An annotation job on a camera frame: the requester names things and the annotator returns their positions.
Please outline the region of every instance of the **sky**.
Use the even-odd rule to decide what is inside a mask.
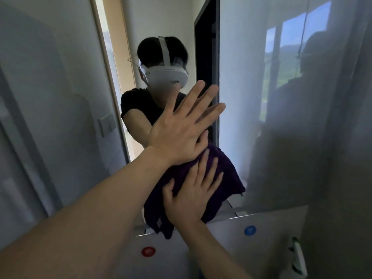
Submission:
[[[327,27],[328,16],[331,9],[331,2],[323,4],[309,13],[306,21],[306,28],[304,33],[304,42],[316,31],[325,30]],[[305,13],[286,20],[283,23],[281,46],[294,45],[301,43],[302,32],[304,29]],[[266,35],[266,52],[272,52],[274,46],[275,28],[267,31]]]

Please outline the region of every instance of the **right hand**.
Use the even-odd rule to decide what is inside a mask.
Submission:
[[[168,162],[169,166],[194,160],[206,149],[208,132],[205,129],[219,117],[226,107],[223,103],[218,104],[200,120],[218,93],[218,86],[212,85],[197,106],[193,108],[204,86],[204,81],[198,81],[187,98],[183,100],[182,105],[178,107],[176,112],[173,112],[180,90],[179,84],[175,84],[164,112],[151,128],[148,148],[154,149]]]
[[[223,172],[213,182],[217,158],[214,158],[211,169],[205,175],[208,155],[209,149],[204,152],[200,162],[189,170],[176,197],[172,193],[174,179],[163,187],[165,213],[177,229],[187,229],[200,222],[209,199],[222,182]]]

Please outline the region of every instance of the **blue sticker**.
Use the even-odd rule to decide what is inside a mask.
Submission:
[[[247,235],[247,236],[252,236],[256,233],[256,231],[257,231],[256,227],[251,225],[251,226],[247,226],[244,229],[244,234]]]

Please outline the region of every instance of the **red sticker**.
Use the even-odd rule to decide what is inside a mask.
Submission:
[[[152,257],[155,254],[156,250],[154,247],[146,247],[142,249],[142,255],[144,257]]]

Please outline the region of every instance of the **black hair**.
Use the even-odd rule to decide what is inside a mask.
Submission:
[[[173,63],[174,58],[178,57],[183,61],[183,67],[186,67],[189,55],[185,46],[177,37],[164,37],[167,43],[170,62]],[[141,63],[147,68],[159,65],[163,61],[163,52],[159,38],[148,37],[138,45],[137,55]]]

